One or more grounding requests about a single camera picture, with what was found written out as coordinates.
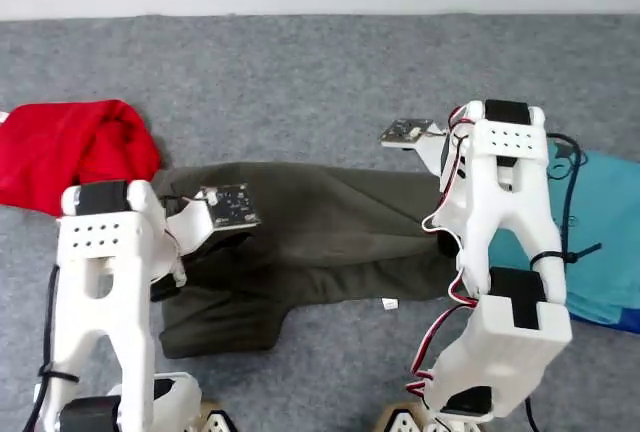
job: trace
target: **carpet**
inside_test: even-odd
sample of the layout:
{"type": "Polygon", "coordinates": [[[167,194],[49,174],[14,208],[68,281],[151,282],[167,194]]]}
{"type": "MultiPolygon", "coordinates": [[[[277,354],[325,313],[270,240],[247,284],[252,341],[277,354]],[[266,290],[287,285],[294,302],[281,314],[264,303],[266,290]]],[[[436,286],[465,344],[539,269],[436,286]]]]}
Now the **carpet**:
{"type": "MultiPolygon", "coordinates": [[[[0,23],[1,110],[113,97],[145,116],[175,166],[288,160],[420,171],[415,154],[378,145],[384,127],[401,116],[442,120],[453,105],[486,97],[540,105],[548,130],[640,160],[640,17],[0,23]]],[[[50,217],[0,208],[2,430],[21,430],[31,407],[56,242],[50,217]]],[[[446,306],[444,299],[401,302],[385,311],[368,300],[302,308],[271,351],[168,361],[158,350],[157,368],[195,374],[246,432],[364,432],[387,404],[407,399],[414,350],[446,306]]],[[[441,331],[432,352],[461,332],[463,315],[441,331]]],[[[539,425],[632,430],[640,421],[640,338],[573,325],[574,341],[533,396],[539,425]]],[[[83,389],[105,393],[118,381],[103,340],[83,389]]],[[[491,426],[528,430],[521,409],[491,426]]]]}

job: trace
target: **olive green pants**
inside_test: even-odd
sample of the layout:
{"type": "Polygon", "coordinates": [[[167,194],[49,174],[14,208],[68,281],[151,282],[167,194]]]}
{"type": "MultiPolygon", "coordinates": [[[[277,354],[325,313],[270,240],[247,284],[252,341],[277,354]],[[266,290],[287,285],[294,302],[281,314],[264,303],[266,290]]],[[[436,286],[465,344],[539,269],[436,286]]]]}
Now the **olive green pants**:
{"type": "MultiPolygon", "coordinates": [[[[420,221],[438,179],[288,163],[161,171],[158,196],[247,183],[261,225],[221,232],[185,257],[188,284],[163,303],[169,358],[273,347],[293,307],[445,294],[454,264],[420,221]]],[[[169,213],[180,200],[166,202],[169,213]]]]}

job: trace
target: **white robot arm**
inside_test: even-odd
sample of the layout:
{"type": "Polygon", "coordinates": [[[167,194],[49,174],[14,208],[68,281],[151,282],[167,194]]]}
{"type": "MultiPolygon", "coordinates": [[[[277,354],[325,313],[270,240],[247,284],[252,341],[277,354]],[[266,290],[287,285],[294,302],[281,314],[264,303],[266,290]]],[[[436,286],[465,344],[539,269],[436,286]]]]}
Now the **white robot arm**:
{"type": "Polygon", "coordinates": [[[473,309],[462,335],[431,370],[418,371],[424,350],[414,361],[420,380],[409,390],[422,397],[429,430],[444,424],[442,430],[475,430],[474,424],[507,416],[571,341],[566,251],[551,216],[544,121],[538,107],[472,101],[454,110],[444,131],[431,121],[399,120],[381,137],[384,146],[415,149],[440,176],[442,198],[423,228],[451,234],[439,236],[456,256],[458,277],[449,293],[473,309]],[[531,270],[490,267],[488,248],[498,228],[515,234],[531,270]],[[455,295],[460,281],[467,298],[455,295]]]}
{"type": "Polygon", "coordinates": [[[221,410],[202,415],[202,394],[192,376],[154,375],[150,302],[185,284],[180,257],[218,230],[259,222],[244,185],[203,189],[186,200],[183,211],[167,219],[145,181],[65,191],[42,382],[25,432],[33,432],[38,418],[46,432],[235,430],[221,410]],[[106,276],[112,286],[105,294],[100,282],[106,276]],[[105,396],[78,398],[83,365],[103,335],[113,345],[122,383],[105,396]]]}

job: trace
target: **red cloth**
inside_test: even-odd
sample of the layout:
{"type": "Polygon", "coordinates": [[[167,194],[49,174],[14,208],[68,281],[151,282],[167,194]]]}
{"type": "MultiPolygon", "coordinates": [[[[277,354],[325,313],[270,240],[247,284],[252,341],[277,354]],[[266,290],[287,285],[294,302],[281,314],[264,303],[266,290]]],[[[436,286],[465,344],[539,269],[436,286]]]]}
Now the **red cloth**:
{"type": "Polygon", "coordinates": [[[23,105],[0,124],[0,203],[58,217],[67,187],[151,180],[160,163],[153,138],[125,102],[23,105]]]}

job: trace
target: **teal cloth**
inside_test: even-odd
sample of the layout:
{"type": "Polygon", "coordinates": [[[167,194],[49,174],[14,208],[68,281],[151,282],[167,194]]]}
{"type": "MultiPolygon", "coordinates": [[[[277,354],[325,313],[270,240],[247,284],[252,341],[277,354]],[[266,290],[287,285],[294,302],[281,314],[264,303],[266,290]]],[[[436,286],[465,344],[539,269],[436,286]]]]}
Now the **teal cloth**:
{"type": "MultiPolygon", "coordinates": [[[[562,221],[573,156],[549,144],[549,192],[556,224],[562,221]]],[[[586,152],[571,203],[569,251],[597,243],[602,249],[567,265],[567,304],[572,314],[617,324],[625,309],[640,309],[640,164],[586,152]]],[[[509,231],[499,230],[489,248],[492,265],[528,268],[509,231]]]]}

